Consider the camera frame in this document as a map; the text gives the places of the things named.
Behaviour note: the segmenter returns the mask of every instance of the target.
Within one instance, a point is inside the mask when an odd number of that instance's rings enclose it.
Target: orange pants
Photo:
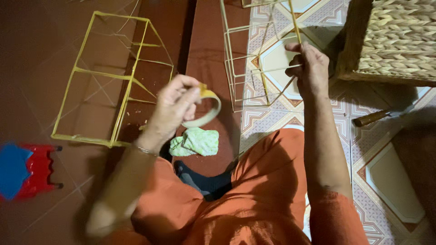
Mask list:
[[[225,217],[251,222],[262,219],[258,216],[265,213],[283,217],[283,222],[292,222],[301,231],[307,191],[303,146],[304,133],[297,129],[280,129],[268,135],[244,154],[232,173],[232,189],[213,202],[204,201],[200,192],[181,182],[171,163],[158,158],[151,187],[140,197],[132,215],[135,231],[150,242],[179,243],[201,223]],[[232,224],[237,226],[241,221],[224,224],[232,229]]]

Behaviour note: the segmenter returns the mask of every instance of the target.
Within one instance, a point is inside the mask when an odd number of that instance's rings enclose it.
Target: person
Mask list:
[[[103,244],[369,244],[328,97],[329,59],[307,43],[286,50],[300,53],[290,65],[303,64],[286,74],[298,78],[304,133],[260,140],[233,170],[232,189],[206,202],[157,156],[199,99],[199,82],[178,75],[94,204],[87,233]],[[302,231],[306,192],[312,241]]]

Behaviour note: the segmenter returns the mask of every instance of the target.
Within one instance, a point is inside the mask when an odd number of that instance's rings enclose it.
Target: knife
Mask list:
[[[382,110],[379,112],[368,114],[366,116],[358,117],[356,119],[353,119],[352,121],[353,121],[354,125],[356,125],[357,127],[363,127],[365,125],[373,123],[373,122],[380,120],[382,118],[385,118],[387,116],[394,117],[394,116],[403,115],[403,114],[411,111],[414,107],[415,107],[415,105],[412,104],[412,105],[409,105],[406,109],[404,109],[402,111],[398,111],[398,110],[395,111],[392,109],[391,110]]]

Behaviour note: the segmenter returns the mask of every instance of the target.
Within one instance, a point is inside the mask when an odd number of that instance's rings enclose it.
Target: leg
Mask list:
[[[293,216],[303,229],[307,192],[303,149],[302,131],[280,129],[271,133],[239,161],[228,194],[251,194],[257,201]]]
[[[148,189],[138,200],[132,224],[151,242],[177,243],[205,204],[203,195],[182,183],[171,163],[159,157]]]

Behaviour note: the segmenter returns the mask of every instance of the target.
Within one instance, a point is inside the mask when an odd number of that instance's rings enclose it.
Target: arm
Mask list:
[[[324,190],[338,192],[352,200],[347,161],[328,96],[329,59],[307,43],[287,44],[286,50],[301,53],[290,65],[303,64],[287,69],[286,74],[297,76],[304,101],[304,166],[309,200]]]
[[[130,216],[147,188],[147,180],[163,144],[175,134],[183,120],[194,118],[194,102],[200,99],[198,85],[196,79],[178,75],[159,93],[147,129],[126,149],[102,195],[92,207],[86,226],[88,235],[101,238],[119,226],[130,224]]]

